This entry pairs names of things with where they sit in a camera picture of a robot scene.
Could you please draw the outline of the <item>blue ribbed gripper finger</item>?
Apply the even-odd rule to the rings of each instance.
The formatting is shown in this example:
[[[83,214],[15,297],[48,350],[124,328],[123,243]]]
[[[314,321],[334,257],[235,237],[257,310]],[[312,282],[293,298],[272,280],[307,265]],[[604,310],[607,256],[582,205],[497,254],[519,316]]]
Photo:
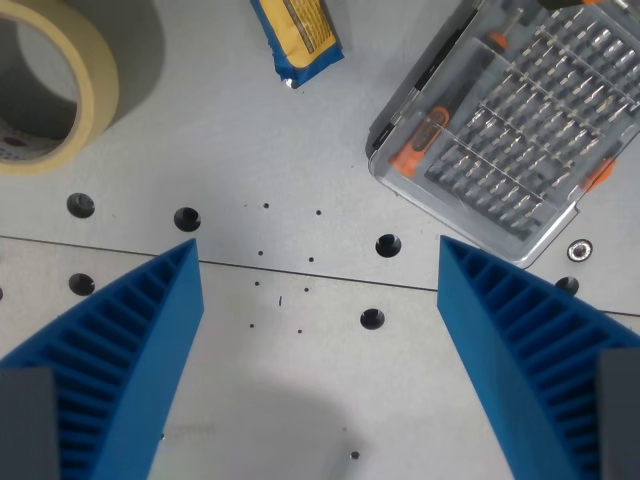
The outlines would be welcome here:
[[[437,308],[516,479],[604,471],[597,359],[632,330],[483,250],[440,239]]]
[[[145,479],[204,313],[197,243],[113,281],[5,355],[53,375],[64,479]]]

